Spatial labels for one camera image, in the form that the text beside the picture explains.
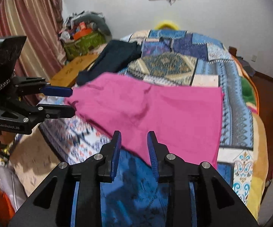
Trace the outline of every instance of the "silver bolt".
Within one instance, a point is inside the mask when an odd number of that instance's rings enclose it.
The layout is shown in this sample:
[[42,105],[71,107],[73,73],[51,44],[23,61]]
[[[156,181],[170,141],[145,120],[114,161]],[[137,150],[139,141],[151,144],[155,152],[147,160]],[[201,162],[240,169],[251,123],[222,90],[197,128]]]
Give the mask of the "silver bolt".
[[102,158],[103,158],[103,155],[101,155],[101,154],[95,154],[94,155],[94,159],[96,159],[96,160],[100,160]]
[[169,160],[173,160],[173,159],[175,159],[175,155],[174,154],[167,154],[166,158]]
[[208,163],[208,162],[203,162],[202,163],[202,167],[204,167],[205,169],[208,169],[208,168],[210,168],[210,163]]
[[68,164],[66,163],[66,162],[61,162],[61,163],[59,163],[59,168],[61,168],[61,169],[64,169],[64,168],[66,168],[68,166]]

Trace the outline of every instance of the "brown floor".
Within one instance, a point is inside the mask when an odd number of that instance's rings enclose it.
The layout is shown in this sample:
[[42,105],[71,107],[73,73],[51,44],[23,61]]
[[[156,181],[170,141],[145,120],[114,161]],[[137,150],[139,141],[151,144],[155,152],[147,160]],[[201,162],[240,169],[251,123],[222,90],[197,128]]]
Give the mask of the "brown floor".
[[259,93],[260,117],[266,129],[269,160],[267,180],[269,180],[273,170],[273,82],[258,75],[254,75],[252,81]]

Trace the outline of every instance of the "green storage bin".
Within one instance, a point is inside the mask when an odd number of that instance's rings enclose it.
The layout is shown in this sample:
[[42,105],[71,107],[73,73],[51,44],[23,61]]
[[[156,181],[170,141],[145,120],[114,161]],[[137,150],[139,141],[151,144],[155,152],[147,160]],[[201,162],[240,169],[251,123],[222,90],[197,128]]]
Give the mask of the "green storage bin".
[[81,37],[73,43],[64,44],[67,59],[73,60],[75,57],[88,54],[88,52],[97,46],[106,42],[105,37],[98,31]]

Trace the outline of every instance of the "satin curtain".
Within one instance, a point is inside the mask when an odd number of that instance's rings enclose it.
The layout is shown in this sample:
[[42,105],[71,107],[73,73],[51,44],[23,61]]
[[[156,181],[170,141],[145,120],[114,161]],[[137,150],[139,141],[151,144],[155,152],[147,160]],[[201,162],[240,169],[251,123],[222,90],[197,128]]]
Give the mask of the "satin curtain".
[[0,37],[26,35],[17,76],[53,77],[66,60],[57,32],[62,0],[0,0]]

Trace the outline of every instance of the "pink cloth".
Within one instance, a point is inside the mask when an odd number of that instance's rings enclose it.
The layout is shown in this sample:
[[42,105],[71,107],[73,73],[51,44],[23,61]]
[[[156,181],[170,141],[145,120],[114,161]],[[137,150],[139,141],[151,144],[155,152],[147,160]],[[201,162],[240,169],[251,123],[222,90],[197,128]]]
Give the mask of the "pink cloth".
[[216,168],[222,127],[221,88],[152,85],[127,76],[103,73],[73,90],[66,102],[76,114],[112,136],[150,165],[147,133],[184,161],[208,161]]

